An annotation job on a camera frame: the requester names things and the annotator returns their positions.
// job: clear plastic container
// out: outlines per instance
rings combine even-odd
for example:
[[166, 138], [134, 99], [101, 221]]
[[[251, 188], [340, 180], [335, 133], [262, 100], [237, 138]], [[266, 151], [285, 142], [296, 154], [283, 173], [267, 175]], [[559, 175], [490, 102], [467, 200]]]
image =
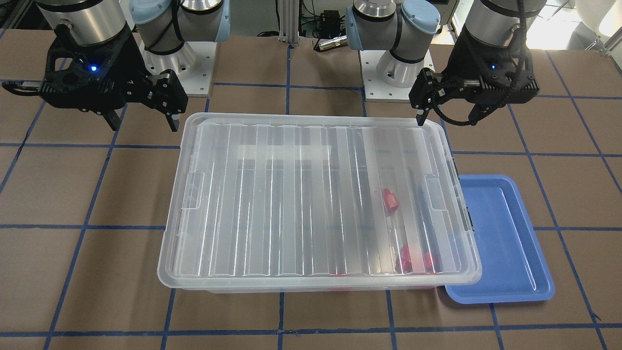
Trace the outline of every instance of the clear plastic container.
[[474, 283], [481, 263], [438, 124], [197, 113], [158, 276], [214, 293], [410, 289]]

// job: brown cardboard surface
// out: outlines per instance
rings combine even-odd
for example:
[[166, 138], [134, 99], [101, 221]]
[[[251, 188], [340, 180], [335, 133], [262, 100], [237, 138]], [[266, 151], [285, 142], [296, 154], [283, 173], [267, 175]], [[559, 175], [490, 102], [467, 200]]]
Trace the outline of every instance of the brown cardboard surface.
[[363, 116], [363, 99], [358, 90], [293, 88], [290, 91], [289, 113]]
[[87, 230], [56, 329], [159, 331], [170, 290], [155, 273], [162, 232]]
[[622, 154], [622, 100], [577, 100], [577, 106], [600, 151]]
[[42, 102], [36, 97], [11, 95], [0, 88], [0, 142], [21, 143]]
[[171, 132], [166, 118], [160, 112], [143, 105], [128, 105], [116, 144], [178, 146], [186, 119], [194, 113], [205, 111], [206, 101], [206, 98], [190, 97], [186, 113], [179, 116], [179, 130], [176, 133]]
[[534, 98], [512, 110], [530, 152], [597, 153], [569, 98]]
[[[441, 111], [451, 119], [466, 121], [471, 108], [473, 105], [466, 101], [452, 100], [444, 104]], [[476, 126], [447, 123], [446, 129], [454, 151], [525, 152], [507, 108], [496, 110]]]
[[93, 112], [54, 108], [45, 104], [28, 143], [110, 144], [114, 132]]
[[548, 301], [495, 304], [499, 324], [592, 322], [557, 232], [538, 231], [536, 235], [556, 286], [555, 295]]
[[63, 337], [53, 338], [50, 350], [158, 350], [161, 337]]
[[178, 149], [115, 149], [89, 223], [165, 225], [178, 160]]
[[10, 350], [39, 350], [43, 348], [45, 338], [39, 337], [10, 337], [0, 338], [0, 349]]
[[358, 51], [343, 47], [326, 52], [313, 51], [317, 39], [301, 37], [290, 51], [292, 85], [318, 87], [360, 87], [361, 63]]
[[619, 232], [566, 231], [563, 236], [599, 322], [622, 322], [622, 305], [612, 302], [622, 300], [622, 235]]
[[507, 350], [602, 349], [594, 329], [530, 329], [501, 331]]
[[328, 291], [285, 296], [285, 329], [388, 327], [383, 291]]
[[277, 347], [277, 338], [277, 336], [174, 336], [169, 337], [166, 348], [168, 350], [273, 350]]
[[497, 350], [493, 331], [398, 333], [397, 346], [406, 350]]
[[0, 331], [48, 331], [79, 234], [0, 229]]
[[288, 334], [283, 336], [284, 350], [377, 350], [390, 349], [388, 333], [358, 334]]
[[[417, 112], [410, 103], [399, 102], [365, 102], [367, 116], [384, 118], [415, 118]], [[434, 112], [428, 114], [428, 120], [440, 123], [440, 118]]]
[[276, 37], [233, 35], [218, 44], [212, 82], [285, 84], [287, 46]]
[[527, 156], [456, 154], [460, 174], [504, 174], [512, 178], [521, 193], [534, 226], [552, 226], [553, 220]]
[[0, 222], [81, 225], [107, 152], [24, 148], [0, 193]]
[[171, 330], [276, 329], [279, 294], [212, 294], [177, 290]]
[[537, 156], [534, 162], [560, 226], [622, 226], [622, 196], [602, 159]]
[[611, 57], [596, 51], [549, 51], [573, 96], [620, 97], [622, 77]]
[[568, 95], [546, 51], [531, 50], [531, 59], [534, 61], [534, 76], [536, 77], [538, 85], [540, 85], [541, 95]]
[[285, 88], [216, 85], [211, 89], [210, 112], [285, 114]]
[[460, 305], [443, 288], [391, 292], [396, 327], [491, 326], [488, 305]]
[[15, 158], [18, 147], [2, 147], [0, 148], [0, 176], [4, 179], [4, 175], [11, 167], [11, 163]]
[[608, 349], [622, 349], [622, 329], [601, 329]]
[[7, 29], [0, 40], [0, 79], [43, 79], [52, 41], [52, 31]]

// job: table surface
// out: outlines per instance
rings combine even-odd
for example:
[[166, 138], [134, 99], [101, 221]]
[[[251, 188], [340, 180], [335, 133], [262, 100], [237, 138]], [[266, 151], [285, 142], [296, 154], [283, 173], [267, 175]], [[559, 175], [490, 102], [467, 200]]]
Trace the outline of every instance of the table surface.
[[[0, 32], [0, 79], [40, 80], [51, 32]], [[451, 46], [433, 45], [442, 70]], [[92, 113], [0, 91], [0, 349], [621, 349], [622, 77], [596, 52], [533, 53], [541, 94], [443, 125], [461, 174], [518, 184], [557, 293], [463, 306], [419, 291], [216, 295], [156, 265], [180, 133], [142, 106]], [[275, 38], [220, 44], [188, 112], [414, 116], [363, 101], [358, 54]], [[470, 106], [450, 102], [465, 118]], [[440, 122], [433, 113], [430, 119]]]

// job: blue plastic tray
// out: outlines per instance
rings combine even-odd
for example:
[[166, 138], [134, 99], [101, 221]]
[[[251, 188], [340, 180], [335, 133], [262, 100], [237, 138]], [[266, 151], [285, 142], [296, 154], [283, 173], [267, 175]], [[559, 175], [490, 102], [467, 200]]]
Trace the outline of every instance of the blue plastic tray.
[[542, 301], [555, 286], [521, 195], [504, 175], [461, 175], [482, 264], [474, 285], [446, 286], [461, 304]]

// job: black cable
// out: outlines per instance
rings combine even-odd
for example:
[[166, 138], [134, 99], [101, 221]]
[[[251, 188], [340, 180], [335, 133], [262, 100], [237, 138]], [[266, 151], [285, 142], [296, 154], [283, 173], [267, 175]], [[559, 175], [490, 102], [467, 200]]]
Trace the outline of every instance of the black cable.
[[[512, 94], [512, 92], [515, 92], [516, 85], [518, 84], [518, 81], [520, 80], [521, 74], [523, 72], [523, 69], [522, 69], [523, 65], [525, 64], [525, 61], [526, 61], [525, 48], [527, 46], [527, 19], [525, 17], [525, 5], [523, 3], [523, 0], [516, 0], [516, 5], [518, 6], [519, 23], [520, 23], [520, 28], [517, 30], [517, 35], [520, 35], [519, 40], [520, 42], [522, 42], [522, 44], [519, 50], [518, 64], [516, 65], [516, 70], [514, 71], [514, 76], [512, 77], [512, 82], [510, 83], [508, 91], [503, 95], [503, 97], [501, 97], [500, 101], [496, 105], [491, 106], [489, 110], [486, 110], [485, 112], [481, 114], [481, 116], [479, 116], [477, 119], [472, 120], [472, 121], [471, 120], [470, 121], [458, 121], [458, 120], [451, 119], [447, 115], [445, 115], [440, 110], [440, 107], [435, 102], [436, 101], [436, 93], [435, 93], [430, 98], [432, 109], [445, 122], [452, 124], [452, 125], [456, 125], [456, 126], [476, 125], [480, 120], [491, 115], [492, 112], [497, 110], [497, 108], [501, 108], [505, 106], [509, 96]], [[440, 88], [438, 91], [445, 88], [441, 84], [439, 84], [439, 86]]]

